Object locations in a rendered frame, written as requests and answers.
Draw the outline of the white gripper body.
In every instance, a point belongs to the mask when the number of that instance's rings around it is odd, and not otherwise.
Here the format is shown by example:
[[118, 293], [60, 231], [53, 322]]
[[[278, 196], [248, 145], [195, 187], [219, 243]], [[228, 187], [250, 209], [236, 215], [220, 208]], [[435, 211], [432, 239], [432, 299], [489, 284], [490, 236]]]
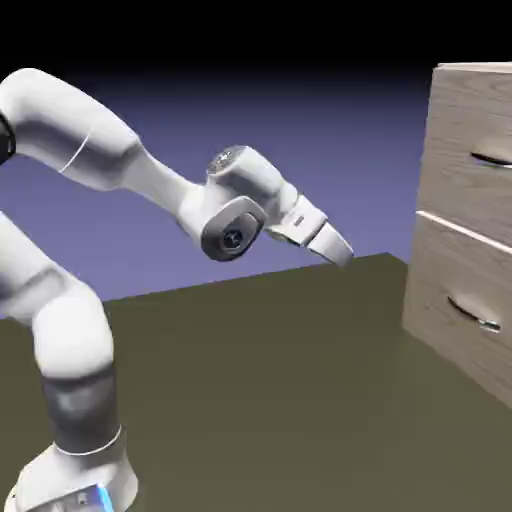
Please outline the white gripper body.
[[329, 222], [323, 224], [307, 249], [338, 267], [348, 264], [354, 255], [351, 245]]

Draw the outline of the light wood drawer front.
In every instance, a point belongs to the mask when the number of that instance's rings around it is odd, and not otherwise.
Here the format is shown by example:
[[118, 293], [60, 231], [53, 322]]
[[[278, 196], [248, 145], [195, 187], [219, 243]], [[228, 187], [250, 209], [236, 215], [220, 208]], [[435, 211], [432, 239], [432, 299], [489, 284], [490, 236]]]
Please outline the light wood drawer front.
[[432, 74], [417, 208], [512, 246], [512, 62], [445, 63]]
[[[501, 325], [480, 328], [447, 301]], [[455, 364], [512, 409], [512, 248], [419, 211], [402, 322], [413, 336]]]

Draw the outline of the light wood cabinet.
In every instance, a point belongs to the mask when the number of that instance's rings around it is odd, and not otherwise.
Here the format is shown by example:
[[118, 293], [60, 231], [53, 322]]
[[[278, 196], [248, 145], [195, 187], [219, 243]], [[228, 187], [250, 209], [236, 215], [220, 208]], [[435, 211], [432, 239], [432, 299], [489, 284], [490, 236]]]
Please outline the light wood cabinet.
[[433, 70], [402, 324], [512, 409], [512, 62]]

